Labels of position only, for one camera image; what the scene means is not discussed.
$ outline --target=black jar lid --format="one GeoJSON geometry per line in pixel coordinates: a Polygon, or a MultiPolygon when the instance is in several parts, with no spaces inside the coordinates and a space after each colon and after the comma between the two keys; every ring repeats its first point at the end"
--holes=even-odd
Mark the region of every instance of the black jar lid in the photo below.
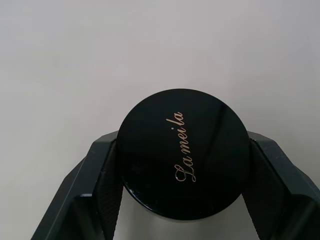
{"type": "Polygon", "coordinates": [[[116,146],[128,192],[171,219],[222,211],[249,175],[245,126],[225,103],[196,90],[165,90],[141,101],[124,119],[116,146]]]}

